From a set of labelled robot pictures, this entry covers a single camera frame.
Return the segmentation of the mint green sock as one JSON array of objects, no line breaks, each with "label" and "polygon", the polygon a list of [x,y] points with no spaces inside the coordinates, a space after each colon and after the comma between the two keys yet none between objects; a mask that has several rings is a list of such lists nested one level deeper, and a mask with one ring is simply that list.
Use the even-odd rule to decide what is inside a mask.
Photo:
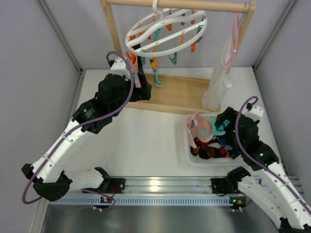
[{"label": "mint green sock", "polygon": [[225,135],[225,128],[226,126],[230,123],[229,120],[225,120],[220,126],[216,126],[216,120],[217,117],[215,116],[213,118],[213,123],[212,123],[212,132],[214,136],[223,136]]},{"label": "mint green sock", "polygon": [[[160,32],[161,32],[161,28],[154,32],[154,42],[156,42],[158,40]],[[151,65],[151,68],[152,68],[153,73],[154,73],[154,79],[155,79],[156,87],[162,87],[161,82],[159,80],[159,76],[158,76],[157,58],[156,57],[149,58],[149,64]]]}]

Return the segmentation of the orange clothes peg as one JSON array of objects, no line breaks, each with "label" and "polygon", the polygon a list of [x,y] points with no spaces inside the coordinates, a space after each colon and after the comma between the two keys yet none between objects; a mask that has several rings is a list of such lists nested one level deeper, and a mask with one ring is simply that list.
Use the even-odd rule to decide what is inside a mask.
[{"label": "orange clothes peg", "polygon": [[131,52],[126,52],[126,56],[130,61],[130,64],[134,66],[137,63],[137,56]]}]

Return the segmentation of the pink teal sock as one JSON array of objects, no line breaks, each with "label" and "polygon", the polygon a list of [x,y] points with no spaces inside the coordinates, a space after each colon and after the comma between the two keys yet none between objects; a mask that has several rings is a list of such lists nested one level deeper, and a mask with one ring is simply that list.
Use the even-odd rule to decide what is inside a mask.
[{"label": "pink teal sock", "polygon": [[196,138],[204,143],[209,142],[213,138],[212,127],[199,112],[195,112],[187,118],[186,129],[190,146],[194,149],[197,148]]},{"label": "pink teal sock", "polygon": [[137,88],[140,88],[141,84],[140,84],[139,79],[138,79],[138,62],[134,66],[132,66],[132,71],[133,71],[133,74],[134,74],[135,86]]}]

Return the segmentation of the white round clip hanger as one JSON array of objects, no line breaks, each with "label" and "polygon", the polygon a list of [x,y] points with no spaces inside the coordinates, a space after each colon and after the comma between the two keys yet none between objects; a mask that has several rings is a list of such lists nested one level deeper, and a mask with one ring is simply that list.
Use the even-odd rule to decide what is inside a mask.
[{"label": "white round clip hanger", "polygon": [[153,13],[137,22],[127,33],[125,45],[137,56],[154,58],[177,53],[196,45],[207,28],[207,14],[202,10],[161,9],[153,1]]}]

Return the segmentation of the pink teal sock front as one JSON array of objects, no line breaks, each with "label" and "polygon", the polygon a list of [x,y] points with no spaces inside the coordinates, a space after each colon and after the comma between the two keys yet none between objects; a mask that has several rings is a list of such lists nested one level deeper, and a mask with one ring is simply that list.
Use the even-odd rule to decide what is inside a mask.
[{"label": "pink teal sock front", "polygon": [[141,84],[140,84],[139,79],[138,79],[138,62],[134,66],[132,66],[132,71],[133,71],[133,74],[134,74],[135,86],[137,88],[140,88]]}]

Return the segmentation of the black white striped sock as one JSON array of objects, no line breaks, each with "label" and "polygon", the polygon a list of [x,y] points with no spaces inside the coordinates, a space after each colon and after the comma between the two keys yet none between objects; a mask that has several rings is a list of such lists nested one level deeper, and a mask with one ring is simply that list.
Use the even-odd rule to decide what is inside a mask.
[{"label": "black white striped sock", "polygon": [[234,143],[231,140],[227,139],[225,135],[216,136],[216,139],[226,150],[230,158],[235,159],[241,155],[241,151],[237,147],[235,147]]}]

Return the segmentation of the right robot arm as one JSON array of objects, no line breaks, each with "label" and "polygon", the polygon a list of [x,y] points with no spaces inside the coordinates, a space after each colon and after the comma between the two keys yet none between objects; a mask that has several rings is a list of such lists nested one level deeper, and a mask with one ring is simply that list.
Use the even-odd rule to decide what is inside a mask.
[{"label": "right robot arm", "polygon": [[288,178],[272,148],[259,138],[258,124],[263,109],[248,103],[247,112],[232,107],[217,115],[212,124],[222,130],[224,145],[232,158],[240,156],[242,166],[229,172],[226,183],[246,194],[272,220],[280,233],[309,233],[311,208]]}]

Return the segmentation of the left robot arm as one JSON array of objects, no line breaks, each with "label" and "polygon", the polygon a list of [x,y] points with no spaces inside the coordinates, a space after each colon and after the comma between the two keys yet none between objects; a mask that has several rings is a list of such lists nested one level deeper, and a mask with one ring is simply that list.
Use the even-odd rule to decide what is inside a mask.
[{"label": "left robot arm", "polygon": [[110,72],[99,82],[94,97],[78,107],[60,137],[40,159],[22,167],[29,180],[22,194],[25,204],[29,203],[26,194],[30,186],[40,199],[49,201],[76,190],[104,193],[111,188],[111,177],[102,167],[65,171],[83,144],[112,123],[127,103],[151,98],[152,86],[146,80],[141,58],[129,54],[123,57],[116,51],[108,54],[116,58],[108,60]]}]

